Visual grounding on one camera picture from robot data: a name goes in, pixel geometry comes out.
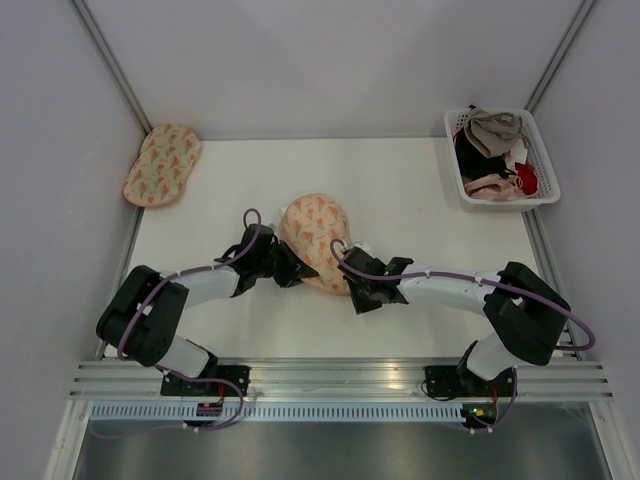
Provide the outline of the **floral mesh laundry bag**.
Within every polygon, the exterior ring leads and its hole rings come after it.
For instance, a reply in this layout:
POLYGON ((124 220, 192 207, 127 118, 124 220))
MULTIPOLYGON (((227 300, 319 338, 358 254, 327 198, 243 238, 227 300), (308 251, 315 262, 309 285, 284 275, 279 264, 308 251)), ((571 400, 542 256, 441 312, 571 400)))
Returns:
POLYGON ((323 293, 348 296, 349 288, 330 250, 339 239, 351 242, 350 222, 344 209, 325 193, 312 193, 281 210, 280 237, 304 264, 318 275, 303 282, 323 293))

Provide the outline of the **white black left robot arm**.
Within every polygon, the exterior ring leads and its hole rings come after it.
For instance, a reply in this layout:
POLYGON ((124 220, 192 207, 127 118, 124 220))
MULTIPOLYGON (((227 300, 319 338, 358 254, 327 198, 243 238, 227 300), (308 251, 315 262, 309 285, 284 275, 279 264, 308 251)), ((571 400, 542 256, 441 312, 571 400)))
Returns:
POLYGON ((183 377, 195 395, 206 396, 218 384, 217 358, 177 334, 183 312, 238 297, 259 279, 291 288, 318 276, 273 229, 253 223, 211 265, 166 275, 146 265, 133 268, 100 316, 96 334, 119 358, 183 377))

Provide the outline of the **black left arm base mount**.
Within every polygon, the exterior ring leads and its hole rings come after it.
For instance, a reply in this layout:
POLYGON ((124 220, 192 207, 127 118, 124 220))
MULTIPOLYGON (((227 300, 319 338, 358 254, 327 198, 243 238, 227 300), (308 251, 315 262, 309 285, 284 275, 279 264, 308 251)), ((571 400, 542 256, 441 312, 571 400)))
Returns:
POLYGON ((247 365, 217 365, 207 367, 195 380, 185 380, 170 373, 162 381, 160 395, 164 397, 238 398, 247 394, 251 368, 247 365))

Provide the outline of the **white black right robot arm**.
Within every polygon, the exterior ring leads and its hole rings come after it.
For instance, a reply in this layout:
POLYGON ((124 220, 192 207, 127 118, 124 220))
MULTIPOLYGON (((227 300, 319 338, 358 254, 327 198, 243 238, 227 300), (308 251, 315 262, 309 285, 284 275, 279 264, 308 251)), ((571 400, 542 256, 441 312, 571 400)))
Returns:
POLYGON ((568 303, 522 263, 496 272, 432 269, 406 257, 388 263, 351 247, 338 259, 357 313, 389 304, 437 304, 479 315, 491 333, 475 340, 458 364, 425 370, 428 396, 507 396, 514 368, 546 366, 559 345, 570 311, 568 303))

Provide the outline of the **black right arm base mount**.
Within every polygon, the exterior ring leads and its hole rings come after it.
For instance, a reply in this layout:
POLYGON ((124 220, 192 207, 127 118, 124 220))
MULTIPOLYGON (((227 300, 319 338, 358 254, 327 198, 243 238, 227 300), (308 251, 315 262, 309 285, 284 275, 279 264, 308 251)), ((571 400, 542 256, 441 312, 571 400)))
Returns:
POLYGON ((424 368, 423 393, 437 401, 477 396, 482 390, 475 377, 466 369, 453 365, 431 365, 424 368))

